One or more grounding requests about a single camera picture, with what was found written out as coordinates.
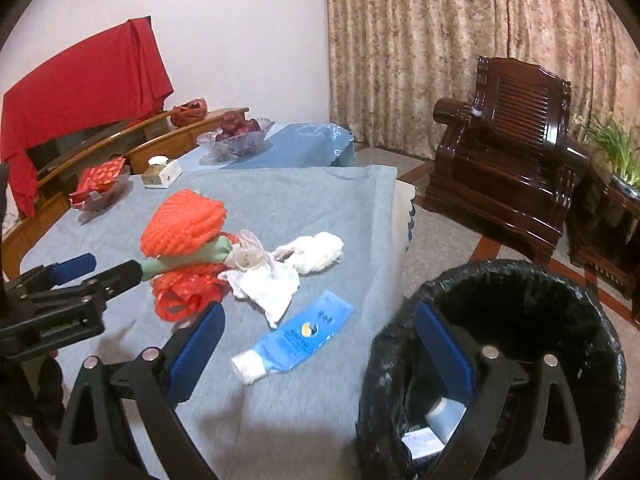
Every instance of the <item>blue tube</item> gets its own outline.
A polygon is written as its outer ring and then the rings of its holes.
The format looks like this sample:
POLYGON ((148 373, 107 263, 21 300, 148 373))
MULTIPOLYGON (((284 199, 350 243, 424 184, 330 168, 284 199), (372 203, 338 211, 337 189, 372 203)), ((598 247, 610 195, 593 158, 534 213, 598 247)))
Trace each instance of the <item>blue tube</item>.
POLYGON ((273 372, 289 372, 314 354, 346 323, 353 307, 329 290, 300 312, 265 335, 251 350, 231 359, 244 384, 273 372))

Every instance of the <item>metal screw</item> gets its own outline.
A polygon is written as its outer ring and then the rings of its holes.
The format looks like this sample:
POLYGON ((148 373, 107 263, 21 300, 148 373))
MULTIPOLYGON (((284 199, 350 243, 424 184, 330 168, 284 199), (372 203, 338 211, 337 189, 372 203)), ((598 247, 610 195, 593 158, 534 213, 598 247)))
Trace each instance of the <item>metal screw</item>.
POLYGON ((98 361, 98 358, 95 355, 92 355, 84 360, 84 363, 82 363, 82 366, 84 366, 88 370, 91 370, 92 368, 97 367, 98 362, 100 362, 98 361))
POLYGON ((145 361, 155 361, 160 355, 160 351, 155 346, 150 346, 142 351, 142 358, 145 361))
POLYGON ((500 352, 498 352, 498 349, 495 346, 488 345, 482 347, 482 355, 487 359, 497 359, 500 352))
POLYGON ((555 355, 545 355, 545 363, 549 366, 558 366, 558 358, 555 355))

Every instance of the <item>red snack package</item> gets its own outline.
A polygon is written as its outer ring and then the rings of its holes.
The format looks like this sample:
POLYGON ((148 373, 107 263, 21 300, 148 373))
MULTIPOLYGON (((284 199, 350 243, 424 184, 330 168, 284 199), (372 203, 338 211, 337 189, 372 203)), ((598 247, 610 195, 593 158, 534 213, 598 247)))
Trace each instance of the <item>red snack package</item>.
POLYGON ((100 166, 84 170, 80 176, 76 191, 69 195, 71 207, 83 210, 89 197, 92 198, 92 202, 95 202, 101 195, 107 193, 122 173, 124 163, 125 158, 118 156, 100 166))

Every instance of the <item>white cloth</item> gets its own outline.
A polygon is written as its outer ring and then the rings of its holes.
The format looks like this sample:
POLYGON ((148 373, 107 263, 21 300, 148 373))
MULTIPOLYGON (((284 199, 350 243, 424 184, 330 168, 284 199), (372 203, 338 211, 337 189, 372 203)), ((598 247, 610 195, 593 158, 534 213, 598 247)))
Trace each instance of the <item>white cloth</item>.
POLYGON ((300 287, 298 274, 327 268, 342 255, 344 246, 339 237, 322 232, 301 236, 268 253, 251 231, 241 230, 239 238, 225 259, 230 269, 218 277, 229 283, 236 298, 249 298, 263 309, 271 328, 277 327, 300 287))
POLYGON ((300 286, 300 277, 296 269, 275 261, 269 253, 266 258, 251 270, 229 269, 218 277, 229 282, 236 298, 254 301, 264 310, 271 328, 276 328, 300 286))
POLYGON ((326 269, 342 256, 344 243, 326 231, 316 236, 301 236, 273 251, 276 260, 291 265, 303 276, 326 269))

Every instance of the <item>black trash bag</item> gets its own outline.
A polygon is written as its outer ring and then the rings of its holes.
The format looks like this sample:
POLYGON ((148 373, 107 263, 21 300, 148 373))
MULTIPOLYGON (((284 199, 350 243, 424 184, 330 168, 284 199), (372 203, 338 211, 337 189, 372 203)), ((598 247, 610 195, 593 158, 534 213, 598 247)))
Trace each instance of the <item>black trash bag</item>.
MULTIPOLYGON (((363 479, 426 479, 437 460, 413 463, 401 441, 407 431, 424 427, 424 415, 446 396, 414 327, 423 301, 478 344, 494 345, 510 359, 538 362, 548 352, 558 357, 580 420, 587 478, 594 478, 624 408, 626 365, 618 334, 600 303, 571 280, 524 261, 493 260, 424 283, 374 339, 356 425, 363 479)), ((487 463, 492 453, 504 454, 500 432, 511 415, 508 399, 487 463)), ((484 473, 481 465, 475 478, 488 478, 484 473)))

